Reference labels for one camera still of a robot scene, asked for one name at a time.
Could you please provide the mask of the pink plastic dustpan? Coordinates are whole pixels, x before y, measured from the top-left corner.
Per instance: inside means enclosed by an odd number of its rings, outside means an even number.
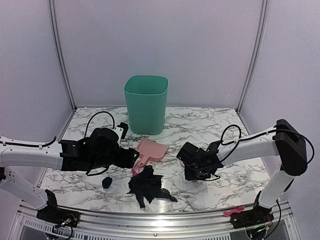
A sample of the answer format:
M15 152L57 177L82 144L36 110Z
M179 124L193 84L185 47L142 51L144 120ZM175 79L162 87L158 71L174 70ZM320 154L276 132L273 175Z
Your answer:
M139 158L132 169L139 168L141 173L145 166L161 161L168 148L169 145L160 144L144 138L136 147L136 150L139 152Z

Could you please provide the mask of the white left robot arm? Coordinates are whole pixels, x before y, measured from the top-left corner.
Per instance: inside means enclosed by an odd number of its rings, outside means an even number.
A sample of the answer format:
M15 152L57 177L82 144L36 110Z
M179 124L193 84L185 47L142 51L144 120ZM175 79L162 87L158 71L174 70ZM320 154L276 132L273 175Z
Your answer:
M139 153L121 146L123 130L119 127L96 128L80 140L53 139L49 143L17 142L0 139L0 188L42 211L53 223L63 219L56 196L49 190L37 188L13 171L13 167L41 167L65 172L85 172L111 165L122 169L133 167Z

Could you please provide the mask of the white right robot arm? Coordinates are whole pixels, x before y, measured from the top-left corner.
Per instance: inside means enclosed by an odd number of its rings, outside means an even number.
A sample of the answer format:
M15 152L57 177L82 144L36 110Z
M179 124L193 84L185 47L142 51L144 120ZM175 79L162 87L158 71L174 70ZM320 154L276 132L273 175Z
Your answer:
M264 131L240 135L229 142L220 139L211 142L206 149L186 142L176 157L184 166L187 181L206 181L225 166L254 158L278 156L278 167L258 194L257 206L247 214L252 224L258 224L294 179L306 172L309 164L307 144L305 136L285 119L279 119L275 126Z

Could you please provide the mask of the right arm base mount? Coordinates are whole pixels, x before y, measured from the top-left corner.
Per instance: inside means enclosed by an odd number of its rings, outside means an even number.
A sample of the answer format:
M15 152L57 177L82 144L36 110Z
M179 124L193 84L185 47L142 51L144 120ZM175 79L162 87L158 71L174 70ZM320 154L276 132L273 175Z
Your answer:
M231 214L230 223L233 225L234 229L260 225L274 220L272 208L265 208L259 205L260 194L261 191L256 196L251 210Z

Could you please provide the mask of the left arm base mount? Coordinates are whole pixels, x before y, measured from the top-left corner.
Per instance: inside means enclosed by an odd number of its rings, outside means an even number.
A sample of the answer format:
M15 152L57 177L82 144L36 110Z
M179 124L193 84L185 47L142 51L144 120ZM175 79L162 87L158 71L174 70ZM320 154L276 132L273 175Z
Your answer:
M55 194L48 189L44 192L47 195L46 206L41 210L37 210L36 217L40 220L56 224L59 227L68 226L76 228L80 213L58 207Z

